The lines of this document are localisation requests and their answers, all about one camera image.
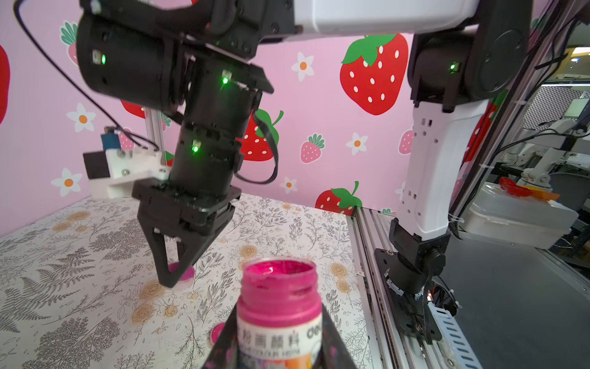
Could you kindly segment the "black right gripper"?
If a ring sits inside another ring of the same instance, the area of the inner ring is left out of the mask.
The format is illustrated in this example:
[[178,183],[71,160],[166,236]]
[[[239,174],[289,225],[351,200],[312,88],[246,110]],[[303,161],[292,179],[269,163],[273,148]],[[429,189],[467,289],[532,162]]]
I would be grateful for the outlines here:
[[[138,221],[151,250],[159,283],[173,288],[206,252],[233,218],[242,191],[234,186],[225,196],[191,195],[167,181],[136,181],[132,197],[140,201]],[[179,237],[178,276],[169,268],[164,236]]]

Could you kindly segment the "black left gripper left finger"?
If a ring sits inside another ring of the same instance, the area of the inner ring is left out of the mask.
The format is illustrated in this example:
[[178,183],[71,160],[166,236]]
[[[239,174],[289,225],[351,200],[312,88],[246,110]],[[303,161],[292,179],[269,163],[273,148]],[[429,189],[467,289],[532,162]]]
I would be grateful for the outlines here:
[[218,341],[210,350],[202,369],[238,368],[238,329],[235,318],[228,318]]

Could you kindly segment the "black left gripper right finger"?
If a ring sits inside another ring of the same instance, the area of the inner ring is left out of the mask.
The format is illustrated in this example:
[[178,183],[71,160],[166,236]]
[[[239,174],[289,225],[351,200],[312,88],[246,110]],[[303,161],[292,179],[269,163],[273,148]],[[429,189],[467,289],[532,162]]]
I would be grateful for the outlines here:
[[357,369],[325,306],[322,313],[321,368]]

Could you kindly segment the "magenta paint jar with label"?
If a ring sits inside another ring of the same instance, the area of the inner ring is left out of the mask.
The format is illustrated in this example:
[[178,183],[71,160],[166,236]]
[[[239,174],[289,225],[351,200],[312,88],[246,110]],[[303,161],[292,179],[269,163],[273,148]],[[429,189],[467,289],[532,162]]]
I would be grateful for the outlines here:
[[239,368],[312,368],[322,346],[317,266],[300,258],[245,264],[237,304]]

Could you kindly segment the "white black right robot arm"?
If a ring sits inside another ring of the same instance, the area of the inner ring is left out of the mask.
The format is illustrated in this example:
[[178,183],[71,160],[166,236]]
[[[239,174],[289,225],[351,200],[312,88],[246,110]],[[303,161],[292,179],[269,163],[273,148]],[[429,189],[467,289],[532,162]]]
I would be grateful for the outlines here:
[[527,54],[531,1],[83,1],[94,92],[180,125],[172,166],[84,156],[92,192],[139,202],[175,286],[234,224],[241,186],[350,216],[390,207],[401,328],[433,327],[425,283],[473,132]]

